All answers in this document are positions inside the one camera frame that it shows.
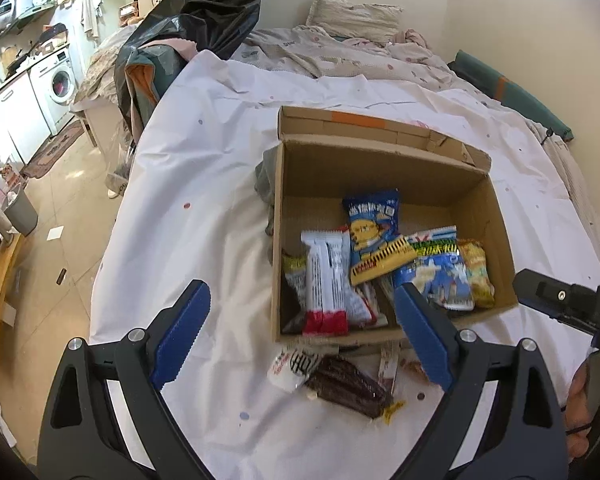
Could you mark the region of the right human hand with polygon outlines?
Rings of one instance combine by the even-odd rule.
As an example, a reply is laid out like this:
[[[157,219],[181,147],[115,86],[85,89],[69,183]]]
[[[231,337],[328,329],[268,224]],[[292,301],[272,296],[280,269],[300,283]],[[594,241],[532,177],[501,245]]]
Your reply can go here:
[[[570,462],[588,450],[588,424],[600,407],[600,351],[591,353],[574,373],[569,387],[565,425]]]

